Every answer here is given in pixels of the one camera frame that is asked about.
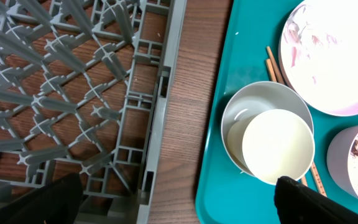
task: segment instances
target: teal tray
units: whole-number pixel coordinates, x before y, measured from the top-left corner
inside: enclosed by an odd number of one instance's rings
[[[299,0],[235,0],[227,28],[221,66],[211,110],[196,211],[202,223],[280,223],[274,206],[274,186],[240,170],[226,154],[220,134],[223,110],[230,97],[243,86],[268,80],[266,46],[277,57],[277,45],[289,13]],[[329,143],[341,130],[358,125],[358,116],[330,116],[310,107],[314,121],[318,168],[328,197],[358,213],[358,199],[340,189],[326,165]],[[316,190],[310,172],[306,178]]]

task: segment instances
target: gray bowl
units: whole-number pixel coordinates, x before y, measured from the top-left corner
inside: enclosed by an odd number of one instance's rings
[[[230,159],[243,172],[252,175],[228,149],[227,134],[231,126],[241,119],[248,119],[264,111],[283,109],[301,117],[314,133],[313,120],[309,108],[302,98],[289,87],[275,82],[255,82],[240,89],[224,109],[221,123],[221,136],[224,148]]]

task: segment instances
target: wooden chopstick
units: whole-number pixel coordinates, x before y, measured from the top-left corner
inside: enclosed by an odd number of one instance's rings
[[[282,74],[281,74],[280,70],[278,69],[276,60],[274,59],[272,50],[270,49],[269,46],[267,46],[266,49],[267,49],[267,53],[269,56],[269,59],[266,60],[266,67],[267,67],[268,73],[270,75],[270,79],[272,80],[272,82],[278,81],[279,83],[285,85]],[[313,176],[314,182],[316,183],[318,192],[321,195],[324,195],[325,197],[327,197],[327,193],[324,189],[323,183],[320,179],[320,175],[318,174],[317,167],[316,167],[316,164],[314,163],[314,161],[312,162],[310,169],[311,169],[311,174]],[[303,176],[301,178],[301,183],[305,186],[308,186],[306,177]]]
[[[270,59],[266,59],[266,67],[267,67],[268,75],[270,76],[270,80],[272,82],[277,82],[276,76],[274,75],[272,61]]]
[[[273,70],[274,70],[274,74],[276,74],[277,81],[278,81],[279,83],[285,85],[285,84],[284,84],[283,77],[281,76],[280,69],[278,68],[277,62],[276,62],[276,60],[274,59],[274,56],[273,56],[273,53],[272,53],[272,49],[270,49],[270,47],[267,46],[267,47],[266,47],[266,50],[267,50],[268,57],[269,57],[270,60],[272,61]]]

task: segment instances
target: wooden table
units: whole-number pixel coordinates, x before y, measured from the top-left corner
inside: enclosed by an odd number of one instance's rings
[[[188,0],[149,223],[199,223],[195,197],[231,0]]]

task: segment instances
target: gray plastic dish rack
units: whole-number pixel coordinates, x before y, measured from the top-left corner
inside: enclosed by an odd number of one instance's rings
[[[90,18],[84,10],[89,6],[93,7]],[[186,0],[156,0],[154,2],[146,0],[51,0],[49,11],[47,11],[36,0],[6,0],[5,3],[0,1],[0,101],[17,105],[13,110],[0,109],[0,128],[7,130],[12,136],[12,139],[0,140],[0,153],[18,154],[20,158],[18,164],[27,166],[26,178],[23,182],[0,179],[0,207],[9,203],[13,186],[40,188],[52,181],[56,161],[64,161],[80,164],[82,167],[80,173],[88,175],[84,190],[84,195],[87,197],[81,204],[76,223],[147,223],[185,8]],[[165,34],[161,34],[165,35],[163,43],[140,38],[144,29],[145,12],[167,16]],[[65,22],[68,16],[74,19],[76,25]],[[120,34],[104,30],[106,24],[114,21],[119,25]],[[21,22],[36,24],[36,26],[31,28],[21,25]],[[60,30],[79,34],[61,35]],[[47,41],[44,47],[47,54],[41,55],[34,50],[32,42],[49,32],[53,32],[55,39]],[[74,55],[72,50],[92,39],[99,45],[99,49],[94,52],[92,60],[84,63]],[[99,39],[113,40],[116,43],[102,45]],[[134,48],[129,70],[124,69],[116,55],[116,52],[126,45],[132,45]],[[146,47],[147,53],[140,53],[139,47]],[[161,50],[160,56],[151,53],[155,49]],[[11,54],[23,58],[29,64],[23,68],[7,66],[5,60]],[[49,67],[54,60],[60,60],[73,71],[66,75],[54,75]],[[93,84],[87,70],[97,63],[104,63],[112,73],[112,81],[99,85]],[[158,67],[153,94],[132,90],[135,63]],[[21,81],[41,69],[44,72],[45,81],[40,86],[40,92],[36,95],[28,95]],[[90,91],[79,103],[73,103],[62,86],[79,75],[86,78]],[[111,109],[102,96],[102,92],[119,82],[124,82],[127,90],[124,106],[116,111]],[[21,93],[8,91],[7,89],[12,86],[18,88]],[[48,94],[53,92],[58,93],[64,100],[49,97]],[[91,115],[102,118],[103,121],[96,126],[91,126],[78,110],[94,98],[98,98],[103,106],[93,106]],[[35,115],[32,119],[35,126],[28,136],[20,138],[10,119],[28,107],[34,111]],[[56,117],[46,119],[41,109],[61,113]],[[143,148],[120,144],[122,124],[124,124],[128,109],[149,113]],[[80,127],[81,134],[71,144],[64,145],[52,125],[69,114],[77,118],[78,123],[73,125]],[[108,123],[117,123],[119,126],[116,146],[110,152],[96,135],[96,131],[104,128]],[[39,134],[53,138],[57,146],[36,151],[28,150],[26,142]],[[80,141],[92,142],[98,148],[98,154],[85,161],[74,159],[70,155],[69,148]],[[122,149],[129,152],[126,161],[120,160],[117,156]],[[142,153],[141,162],[136,163],[131,160],[133,152]],[[130,188],[118,164],[140,167],[136,190]],[[104,173],[101,177],[96,177],[94,174],[100,170]],[[110,172],[114,172],[119,177],[129,192],[127,195],[106,190]],[[95,182],[102,185],[100,192],[91,190]],[[106,212],[95,211],[93,197],[112,198],[108,210]]]

